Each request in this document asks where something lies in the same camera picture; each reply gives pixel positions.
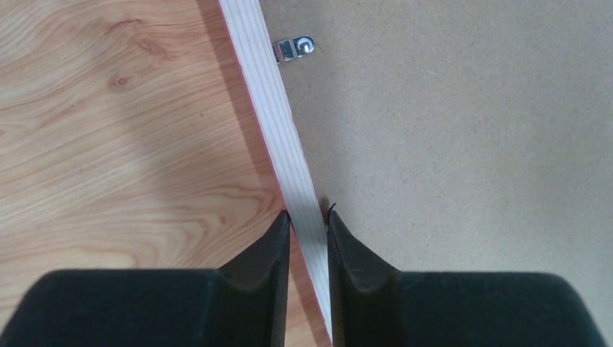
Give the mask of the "pink picture frame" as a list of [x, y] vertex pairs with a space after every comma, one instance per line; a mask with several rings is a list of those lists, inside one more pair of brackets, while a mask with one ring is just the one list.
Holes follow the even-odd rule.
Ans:
[[403, 270], [554, 273], [612, 342], [610, 1], [222, 1], [317, 194]]

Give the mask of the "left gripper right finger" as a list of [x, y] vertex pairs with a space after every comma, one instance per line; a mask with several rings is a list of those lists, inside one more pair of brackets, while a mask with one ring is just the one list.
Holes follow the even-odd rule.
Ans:
[[604, 346], [582, 298], [548, 273], [404, 272], [327, 213], [334, 346]]

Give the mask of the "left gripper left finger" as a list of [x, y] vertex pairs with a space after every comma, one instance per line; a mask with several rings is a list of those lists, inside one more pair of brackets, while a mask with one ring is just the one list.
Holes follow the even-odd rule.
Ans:
[[25, 294], [3, 346], [283, 346], [291, 219], [217, 269], [57, 270]]

